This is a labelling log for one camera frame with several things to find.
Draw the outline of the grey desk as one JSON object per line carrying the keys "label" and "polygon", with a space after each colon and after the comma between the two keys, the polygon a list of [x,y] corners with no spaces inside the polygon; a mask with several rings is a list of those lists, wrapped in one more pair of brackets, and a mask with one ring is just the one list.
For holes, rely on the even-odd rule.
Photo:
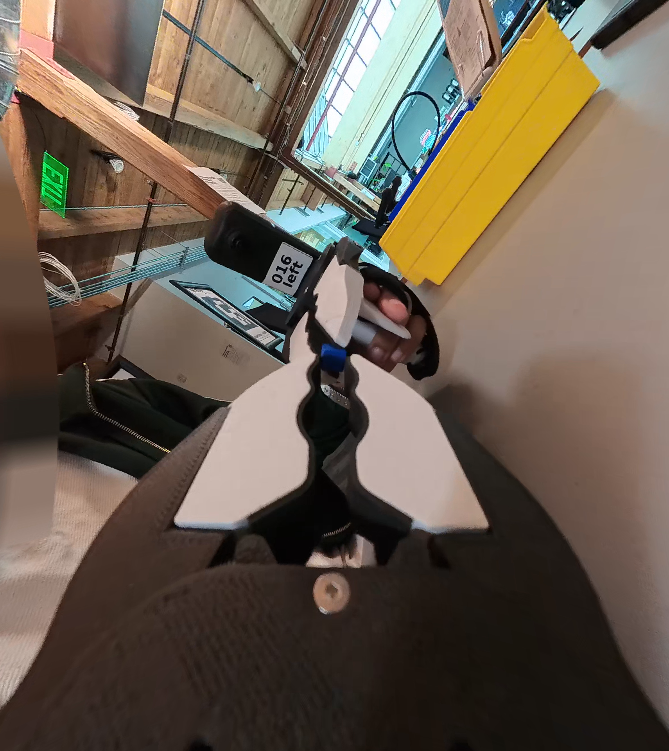
{"label": "grey desk", "polygon": [[669,727],[669,2],[440,287],[425,388],[546,508]]}

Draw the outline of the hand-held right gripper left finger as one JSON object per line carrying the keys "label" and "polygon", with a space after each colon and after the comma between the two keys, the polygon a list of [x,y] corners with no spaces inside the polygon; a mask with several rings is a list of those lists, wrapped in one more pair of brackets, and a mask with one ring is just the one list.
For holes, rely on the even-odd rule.
{"label": "hand-held right gripper left finger", "polygon": [[180,529],[240,529],[310,479],[314,449],[301,426],[312,393],[313,354],[302,354],[245,390],[174,515]]}

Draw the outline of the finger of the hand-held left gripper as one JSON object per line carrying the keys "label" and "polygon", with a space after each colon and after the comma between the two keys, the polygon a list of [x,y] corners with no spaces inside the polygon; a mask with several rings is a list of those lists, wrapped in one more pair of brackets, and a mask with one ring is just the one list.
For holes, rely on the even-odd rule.
{"label": "finger of the hand-held left gripper", "polygon": [[363,289],[363,277],[348,265],[330,264],[317,282],[315,318],[335,344],[367,346],[382,331],[409,340],[408,329],[365,299]]}

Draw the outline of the standing fiducial marker sign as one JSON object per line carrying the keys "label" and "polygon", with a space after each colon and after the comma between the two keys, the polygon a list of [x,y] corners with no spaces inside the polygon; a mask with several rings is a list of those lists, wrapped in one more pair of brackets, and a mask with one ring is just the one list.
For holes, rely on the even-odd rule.
{"label": "standing fiducial marker sign", "polygon": [[245,341],[269,354],[279,351],[284,339],[279,333],[262,324],[249,311],[234,305],[226,297],[207,285],[170,280],[170,284],[197,304],[215,315],[231,331]]}

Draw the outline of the wooden post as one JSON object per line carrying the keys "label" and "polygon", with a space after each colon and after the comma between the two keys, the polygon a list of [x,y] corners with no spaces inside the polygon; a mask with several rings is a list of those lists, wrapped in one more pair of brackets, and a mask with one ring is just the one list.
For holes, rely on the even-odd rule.
{"label": "wooden post", "polygon": [[197,167],[162,138],[133,121],[76,77],[63,74],[28,49],[20,51],[18,90],[97,140],[107,149],[211,219],[223,202],[264,210],[219,174]]}

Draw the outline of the person's left hand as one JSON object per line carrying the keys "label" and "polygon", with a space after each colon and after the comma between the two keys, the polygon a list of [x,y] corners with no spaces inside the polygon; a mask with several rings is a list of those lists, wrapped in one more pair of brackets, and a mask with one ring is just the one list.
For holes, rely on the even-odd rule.
{"label": "person's left hand", "polygon": [[410,338],[405,340],[390,331],[379,331],[368,345],[358,345],[356,349],[359,355],[377,367],[391,372],[397,365],[413,359],[426,335],[427,320],[418,314],[408,314],[407,308],[398,296],[376,283],[364,284],[364,298],[410,333]]}

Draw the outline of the person's left forearm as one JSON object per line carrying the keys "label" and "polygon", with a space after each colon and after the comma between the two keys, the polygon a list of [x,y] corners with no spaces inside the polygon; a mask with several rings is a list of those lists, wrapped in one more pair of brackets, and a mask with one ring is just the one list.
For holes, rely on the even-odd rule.
{"label": "person's left forearm", "polygon": [[314,449],[314,460],[320,469],[350,433],[347,399],[331,399],[319,389],[303,408],[303,426]]}

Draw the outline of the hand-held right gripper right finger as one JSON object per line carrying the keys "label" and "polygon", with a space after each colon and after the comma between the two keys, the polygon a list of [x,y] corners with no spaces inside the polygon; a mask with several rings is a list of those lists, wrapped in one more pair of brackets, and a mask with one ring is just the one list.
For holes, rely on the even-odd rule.
{"label": "hand-held right gripper right finger", "polygon": [[489,522],[430,404],[360,355],[345,370],[355,447],[347,498],[358,521],[397,534],[484,532]]}

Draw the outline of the blue plastic bin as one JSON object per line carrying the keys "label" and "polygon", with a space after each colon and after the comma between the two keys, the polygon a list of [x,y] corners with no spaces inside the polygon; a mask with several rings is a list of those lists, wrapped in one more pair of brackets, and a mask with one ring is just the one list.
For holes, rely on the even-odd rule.
{"label": "blue plastic bin", "polygon": [[397,200],[395,208],[393,209],[393,211],[390,212],[388,216],[389,221],[394,221],[396,219],[396,216],[398,215],[398,213],[404,206],[405,202],[411,196],[414,190],[417,188],[420,181],[426,176],[429,167],[437,159],[437,156],[439,155],[442,147],[446,144],[449,137],[452,135],[454,130],[458,127],[462,118],[465,116],[466,113],[473,111],[474,108],[475,108],[475,102],[473,100],[470,100],[468,102],[461,104],[461,106],[459,107],[457,112],[454,114],[452,119],[448,122],[448,125],[445,127],[444,131],[439,137],[437,145],[433,147],[430,155],[427,156],[425,162],[423,163],[422,167],[418,171],[417,176],[411,181],[411,183],[408,185],[403,195]]}

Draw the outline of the green exit sign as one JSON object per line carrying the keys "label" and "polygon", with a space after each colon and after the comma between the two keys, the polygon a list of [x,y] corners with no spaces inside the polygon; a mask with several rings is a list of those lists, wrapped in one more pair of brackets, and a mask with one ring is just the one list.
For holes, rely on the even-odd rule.
{"label": "green exit sign", "polygon": [[41,164],[40,202],[58,217],[66,218],[68,195],[68,167],[61,161],[43,152]]}

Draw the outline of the dark green zip jacket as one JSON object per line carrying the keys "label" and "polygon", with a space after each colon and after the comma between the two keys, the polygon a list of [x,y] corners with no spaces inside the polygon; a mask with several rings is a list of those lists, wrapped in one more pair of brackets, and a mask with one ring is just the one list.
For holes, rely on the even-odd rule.
{"label": "dark green zip jacket", "polygon": [[59,450],[136,479],[229,405],[156,379],[98,381],[85,363],[57,382]]}

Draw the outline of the brown cardboard piece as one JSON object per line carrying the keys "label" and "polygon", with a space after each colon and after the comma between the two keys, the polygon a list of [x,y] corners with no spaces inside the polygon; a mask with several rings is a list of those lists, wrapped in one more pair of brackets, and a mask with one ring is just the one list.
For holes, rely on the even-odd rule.
{"label": "brown cardboard piece", "polygon": [[463,99],[478,96],[502,59],[498,24],[488,1],[438,1],[449,58]]}

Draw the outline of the white ribbed garment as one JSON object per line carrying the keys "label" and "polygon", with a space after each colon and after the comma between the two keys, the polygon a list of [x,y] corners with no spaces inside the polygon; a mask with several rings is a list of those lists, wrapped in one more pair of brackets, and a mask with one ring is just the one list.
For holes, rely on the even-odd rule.
{"label": "white ribbed garment", "polygon": [[29,671],[81,559],[136,482],[60,452],[48,535],[0,549],[0,709]]}

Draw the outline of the yellow plastic bin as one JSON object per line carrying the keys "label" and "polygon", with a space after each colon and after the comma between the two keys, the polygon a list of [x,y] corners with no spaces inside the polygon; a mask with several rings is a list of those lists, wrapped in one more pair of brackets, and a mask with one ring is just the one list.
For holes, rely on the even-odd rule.
{"label": "yellow plastic bin", "polygon": [[598,87],[544,3],[383,235],[402,276],[442,284]]}

